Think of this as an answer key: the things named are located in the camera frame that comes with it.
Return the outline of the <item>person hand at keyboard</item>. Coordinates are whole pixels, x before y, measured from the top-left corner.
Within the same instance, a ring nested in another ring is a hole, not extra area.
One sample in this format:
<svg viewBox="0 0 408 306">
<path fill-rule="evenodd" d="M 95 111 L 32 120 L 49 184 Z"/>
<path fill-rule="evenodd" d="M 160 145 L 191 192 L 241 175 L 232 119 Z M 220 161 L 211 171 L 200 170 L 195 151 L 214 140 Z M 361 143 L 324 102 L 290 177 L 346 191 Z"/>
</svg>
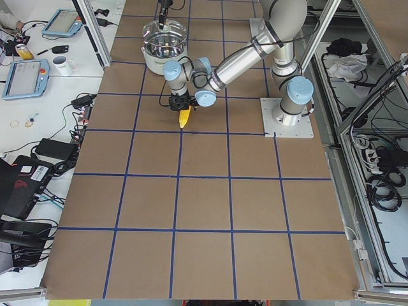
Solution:
<svg viewBox="0 0 408 306">
<path fill-rule="evenodd" d="M 17 23 L 16 23 L 16 29 L 18 30 L 18 31 L 21 31 L 22 30 L 22 28 L 24 27 L 24 23 L 23 22 L 21 22 L 21 21 L 18 21 Z"/>
</svg>

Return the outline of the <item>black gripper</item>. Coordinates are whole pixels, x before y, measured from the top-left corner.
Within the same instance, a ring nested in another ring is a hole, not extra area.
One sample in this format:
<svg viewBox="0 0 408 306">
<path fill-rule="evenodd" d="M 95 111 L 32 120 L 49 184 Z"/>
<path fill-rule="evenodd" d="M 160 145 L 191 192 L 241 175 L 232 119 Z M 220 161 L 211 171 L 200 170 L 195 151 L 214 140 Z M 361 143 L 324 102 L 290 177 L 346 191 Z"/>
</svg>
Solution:
<svg viewBox="0 0 408 306">
<path fill-rule="evenodd" d="M 164 25 L 166 23 L 168 10 L 173 5 L 173 0 L 159 0 L 158 3 L 160 4 L 158 24 L 159 24 L 159 29 L 163 30 Z"/>
<path fill-rule="evenodd" d="M 182 110 L 188 110 L 190 106 L 193 106 L 193 100 L 191 96 L 186 92 L 182 95 L 171 94 L 168 100 L 170 110 L 180 112 Z"/>
</svg>

